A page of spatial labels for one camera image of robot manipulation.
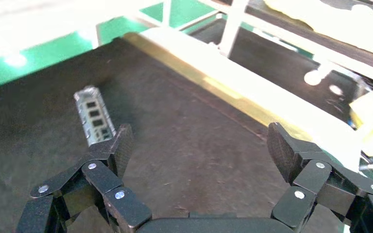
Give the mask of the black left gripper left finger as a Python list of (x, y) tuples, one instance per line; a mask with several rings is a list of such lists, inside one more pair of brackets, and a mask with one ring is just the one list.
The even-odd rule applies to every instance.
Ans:
[(132, 149), (128, 124), (112, 139), (90, 146), (77, 164), (32, 188), (16, 232), (65, 233), (89, 207), (96, 207), (113, 231), (136, 232), (152, 212), (122, 180)]

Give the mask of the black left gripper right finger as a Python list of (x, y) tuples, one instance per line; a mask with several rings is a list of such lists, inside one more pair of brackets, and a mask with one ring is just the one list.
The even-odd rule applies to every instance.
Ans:
[(292, 232), (303, 230), (317, 205), (329, 209), (352, 233), (373, 233), (373, 180), (331, 160), (315, 143), (268, 126), (269, 154), (290, 188), (271, 217)]

